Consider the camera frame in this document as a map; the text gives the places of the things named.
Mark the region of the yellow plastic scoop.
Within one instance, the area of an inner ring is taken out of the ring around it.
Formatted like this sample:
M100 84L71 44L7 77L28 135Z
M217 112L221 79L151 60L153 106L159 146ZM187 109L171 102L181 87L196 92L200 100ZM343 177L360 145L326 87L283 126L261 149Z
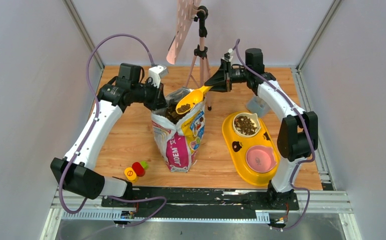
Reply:
M179 115L182 115L188 112L191 108L193 108L195 105L197 105L198 103L204 100L205 95L207 94L208 91L210 91L211 88L212 86L204 85L188 93L176 105L176 108L175 108L176 113Z

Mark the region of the pet food bag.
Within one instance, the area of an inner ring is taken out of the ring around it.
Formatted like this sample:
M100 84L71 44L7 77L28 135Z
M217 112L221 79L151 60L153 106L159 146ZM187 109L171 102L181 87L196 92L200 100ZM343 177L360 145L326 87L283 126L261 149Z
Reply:
M165 97L167 108L151 111L154 140L171 172L188 172L203 142L205 103L194 105L185 114L176 113L177 103L191 91L182 87Z

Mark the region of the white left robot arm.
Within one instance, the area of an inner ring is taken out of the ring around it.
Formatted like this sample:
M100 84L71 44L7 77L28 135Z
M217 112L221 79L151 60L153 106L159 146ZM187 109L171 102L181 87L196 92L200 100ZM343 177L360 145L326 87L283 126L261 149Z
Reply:
M168 74L167 68L152 66L148 78L141 82L143 73L139 65L122 63L118 75L99 89L98 102L80 136L62 159L52 160L51 170L60 189L92 200L115 196L115 201L123 207L133 202L134 193L128 189L127 181L105 177L94 169L110 130L128 106L141 103L151 111L167 106L161 82Z

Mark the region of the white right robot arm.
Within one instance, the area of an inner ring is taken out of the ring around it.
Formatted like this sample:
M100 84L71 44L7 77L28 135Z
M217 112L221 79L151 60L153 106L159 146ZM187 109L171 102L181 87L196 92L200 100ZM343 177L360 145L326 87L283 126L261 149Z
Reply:
M297 173L303 163L315 159L318 148L318 117L313 111L298 106L281 88L274 75L265 70L263 52L248 48L245 60L233 67L226 53L217 72L204 84L214 92L229 92L233 84L246 83L253 93L263 100L281 122L277 138L281 154L280 167L270 180L266 201L274 209L280 208L293 196Z

